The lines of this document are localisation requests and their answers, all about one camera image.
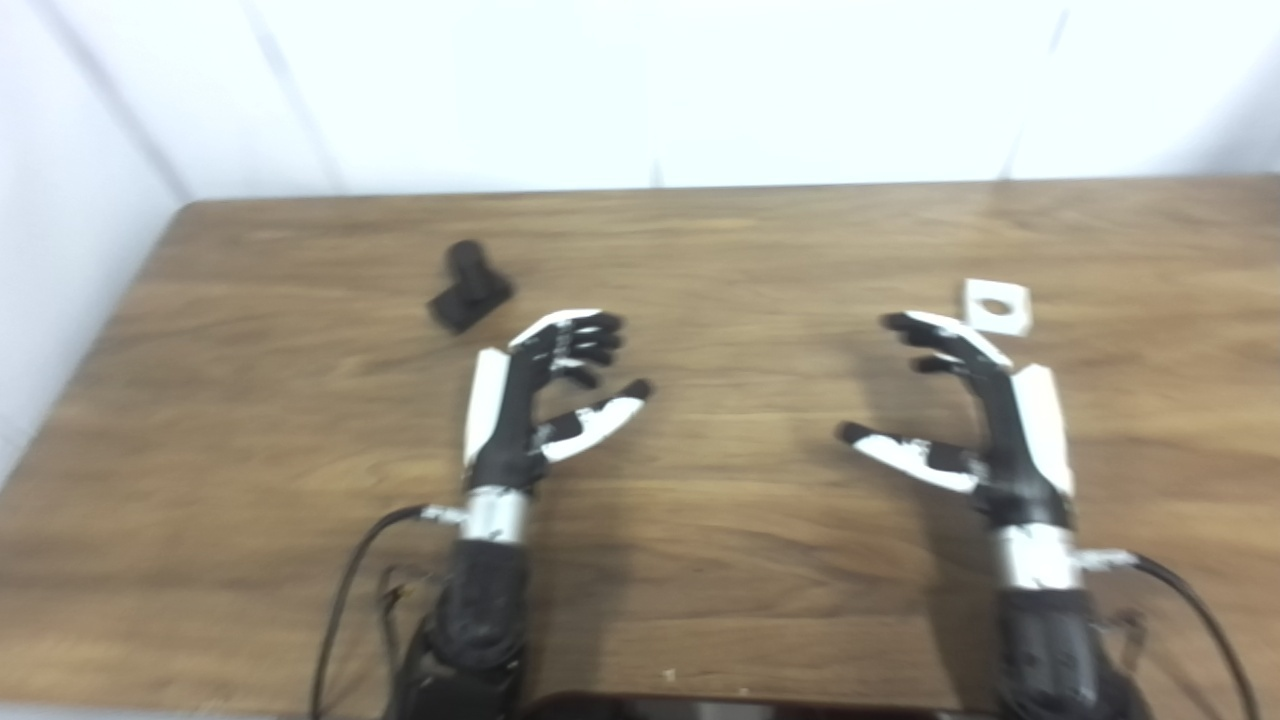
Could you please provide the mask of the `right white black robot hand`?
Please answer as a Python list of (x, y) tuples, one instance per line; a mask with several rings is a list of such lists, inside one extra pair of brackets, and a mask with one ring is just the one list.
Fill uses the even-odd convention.
[(1074, 529), (1074, 475), (1053, 373), (1039, 364), (1015, 369), (993, 342), (950, 316), (891, 313), (881, 323), (905, 345), (932, 351), (913, 361), (915, 372), (963, 380), (986, 423), (986, 445), (964, 448), (852, 421), (840, 425), (841, 441), (910, 478), (970, 496), (995, 529)]

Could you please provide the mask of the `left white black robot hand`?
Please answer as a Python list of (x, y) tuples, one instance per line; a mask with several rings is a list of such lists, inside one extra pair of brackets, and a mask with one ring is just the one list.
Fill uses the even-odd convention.
[(653, 386), (636, 379), (618, 393), (549, 419), (538, 418), (538, 397), (567, 380), (582, 389), (600, 384), (623, 345), (622, 316), (598, 307), (553, 311), (521, 331), (503, 348), (477, 355), (463, 432), (465, 486), (529, 492), (556, 462), (596, 447), (646, 405)]

